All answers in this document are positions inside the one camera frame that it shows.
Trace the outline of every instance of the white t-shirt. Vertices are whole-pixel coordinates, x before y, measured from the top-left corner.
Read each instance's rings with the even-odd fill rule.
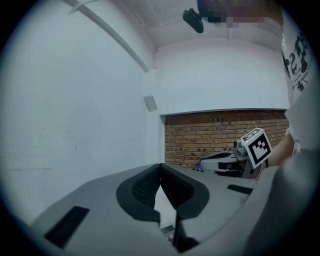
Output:
[[[291,106],[319,69],[317,59],[298,25],[284,9],[282,15],[282,58]],[[300,142],[291,126],[286,131],[286,134],[288,133],[294,139],[293,154],[296,154],[302,149]]]

